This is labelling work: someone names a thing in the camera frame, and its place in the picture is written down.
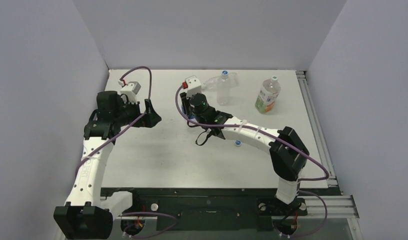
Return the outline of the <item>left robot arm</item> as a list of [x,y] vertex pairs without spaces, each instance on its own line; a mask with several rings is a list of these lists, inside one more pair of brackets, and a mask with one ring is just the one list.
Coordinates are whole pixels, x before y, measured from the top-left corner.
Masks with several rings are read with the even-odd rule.
[[117,191],[102,200],[101,189],[116,140],[131,127],[153,128],[162,120],[149,98],[144,105],[141,112],[140,103],[127,93],[110,90],[97,94],[96,109],[83,130],[83,154],[72,189],[53,213],[67,240],[106,240],[118,216],[141,210],[141,201],[132,192]]

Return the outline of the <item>blue white bottle cap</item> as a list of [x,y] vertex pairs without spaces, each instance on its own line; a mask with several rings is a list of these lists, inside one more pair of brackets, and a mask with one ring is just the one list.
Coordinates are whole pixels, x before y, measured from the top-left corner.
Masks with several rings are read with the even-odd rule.
[[236,140],[236,141],[235,141],[235,145],[236,145],[237,147],[239,147],[239,146],[242,145],[242,143],[241,143],[239,140]]

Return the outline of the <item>blue label bottle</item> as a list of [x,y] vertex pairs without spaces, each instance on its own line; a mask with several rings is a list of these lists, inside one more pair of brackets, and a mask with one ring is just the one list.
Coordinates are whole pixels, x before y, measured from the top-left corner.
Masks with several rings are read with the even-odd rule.
[[191,105],[188,99],[183,99],[181,101],[182,112],[187,116],[188,119],[194,119],[194,115],[191,110]]

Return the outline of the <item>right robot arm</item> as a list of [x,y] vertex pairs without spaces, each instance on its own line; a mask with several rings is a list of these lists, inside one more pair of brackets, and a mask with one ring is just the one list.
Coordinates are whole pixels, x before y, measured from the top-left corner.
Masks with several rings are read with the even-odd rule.
[[298,200],[301,173],[309,159],[309,151],[291,127],[271,129],[241,120],[230,113],[210,106],[202,93],[188,96],[186,92],[176,97],[181,115],[204,129],[207,138],[240,141],[270,156],[274,172],[279,177],[274,199],[275,209],[286,214],[301,207]]

